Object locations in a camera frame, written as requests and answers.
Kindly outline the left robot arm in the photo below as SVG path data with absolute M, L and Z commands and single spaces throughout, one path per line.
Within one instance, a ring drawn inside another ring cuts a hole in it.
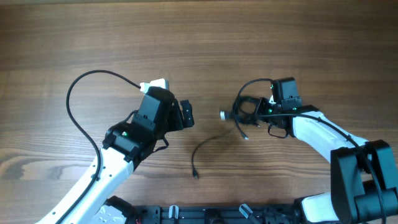
M 188 100 L 178 101 L 161 87 L 150 87 L 131 122 L 122 121 L 108 129 L 88 170 L 41 223 L 89 223 L 109 196 L 156 152 L 157 141 L 168 132 L 194 125 Z

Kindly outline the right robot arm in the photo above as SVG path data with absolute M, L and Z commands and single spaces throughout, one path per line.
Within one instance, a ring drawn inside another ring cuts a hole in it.
M 271 82 L 272 97 L 255 115 L 313 147 L 330 163 L 331 190 L 301 199 L 307 223 L 383 223 L 397 215 L 397 167 L 383 140 L 368 141 L 302 105 L 294 78 Z

